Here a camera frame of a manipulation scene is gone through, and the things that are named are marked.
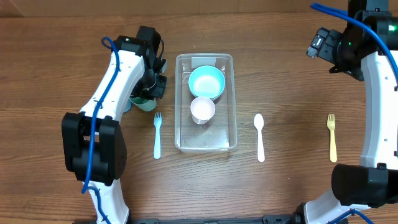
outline green cup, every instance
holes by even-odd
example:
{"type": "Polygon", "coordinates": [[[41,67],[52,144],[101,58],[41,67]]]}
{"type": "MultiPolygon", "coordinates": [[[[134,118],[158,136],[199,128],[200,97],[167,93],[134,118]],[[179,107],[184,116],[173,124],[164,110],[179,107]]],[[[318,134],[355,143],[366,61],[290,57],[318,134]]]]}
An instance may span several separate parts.
{"type": "Polygon", "coordinates": [[[131,103],[134,103],[143,111],[151,111],[156,107],[156,99],[147,100],[141,97],[130,98],[131,103]]]}

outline green light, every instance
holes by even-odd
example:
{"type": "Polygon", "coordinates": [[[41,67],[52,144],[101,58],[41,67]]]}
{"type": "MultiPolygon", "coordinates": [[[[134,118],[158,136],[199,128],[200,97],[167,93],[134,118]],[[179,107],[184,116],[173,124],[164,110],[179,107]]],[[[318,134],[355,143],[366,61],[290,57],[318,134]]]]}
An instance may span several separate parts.
{"type": "Polygon", "coordinates": [[[389,26],[388,26],[388,30],[394,32],[395,30],[397,30],[397,26],[389,25],[389,26]]]}

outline plastic fork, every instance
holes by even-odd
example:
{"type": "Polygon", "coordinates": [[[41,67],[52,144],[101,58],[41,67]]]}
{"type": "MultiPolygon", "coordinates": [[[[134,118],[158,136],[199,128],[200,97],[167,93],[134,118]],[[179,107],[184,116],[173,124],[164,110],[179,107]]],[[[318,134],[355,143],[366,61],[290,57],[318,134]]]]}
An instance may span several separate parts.
{"type": "Polygon", "coordinates": [[[160,127],[162,125],[162,113],[158,112],[155,114],[154,125],[156,128],[155,135],[155,147],[154,147],[154,158],[160,159],[161,150],[160,150],[160,127]]]}
{"type": "Polygon", "coordinates": [[[329,117],[328,117],[328,129],[330,130],[329,158],[330,158],[330,161],[332,161],[332,162],[336,162],[337,161],[335,128],[336,128],[335,115],[334,114],[329,114],[329,117]]]}

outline utensil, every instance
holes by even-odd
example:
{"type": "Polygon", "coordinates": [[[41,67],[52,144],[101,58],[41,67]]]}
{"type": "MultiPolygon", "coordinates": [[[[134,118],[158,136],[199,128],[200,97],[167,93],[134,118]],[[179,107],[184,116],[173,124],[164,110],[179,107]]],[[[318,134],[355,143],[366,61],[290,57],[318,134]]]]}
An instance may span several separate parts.
{"type": "Polygon", "coordinates": [[[156,107],[156,99],[147,100],[141,97],[130,98],[131,103],[137,105],[143,111],[151,111],[156,107]]]}
{"type": "Polygon", "coordinates": [[[254,117],[254,127],[257,128],[257,158],[259,162],[264,162],[266,159],[266,155],[264,152],[264,145],[262,143],[262,134],[261,130],[264,127],[264,119],[262,118],[261,114],[256,114],[254,117]]]}
{"type": "Polygon", "coordinates": [[[224,91],[225,77],[216,67],[204,65],[196,68],[188,80],[189,90],[195,97],[217,99],[224,91]]]}
{"type": "Polygon", "coordinates": [[[337,161],[337,151],[336,151],[336,140],[335,140],[335,115],[329,114],[328,117],[328,129],[330,130],[330,151],[329,151],[329,158],[330,161],[336,162],[337,161]]]}
{"type": "Polygon", "coordinates": [[[207,97],[195,98],[191,103],[192,119],[196,124],[205,124],[216,113],[216,105],[207,97]]]}
{"type": "Polygon", "coordinates": [[[154,158],[160,159],[161,150],[160,150],[160,126],[162,125],[162,113],[158,112],[155,114],[154,125],[156,128],[155,135],[155,147],[154,147],[154,158]]]}

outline light blue fork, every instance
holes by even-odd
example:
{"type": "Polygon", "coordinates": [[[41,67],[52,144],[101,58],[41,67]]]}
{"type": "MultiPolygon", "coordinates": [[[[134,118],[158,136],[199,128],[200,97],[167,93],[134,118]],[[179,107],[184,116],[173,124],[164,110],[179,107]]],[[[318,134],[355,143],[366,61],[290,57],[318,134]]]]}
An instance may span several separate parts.
{"type": "Polygon", "coordinates": [[[160,159],[160,126],[162,125],[162,113],[159,112],[155,114],[154,125],[156,128],[154,158],[160,159]]]}

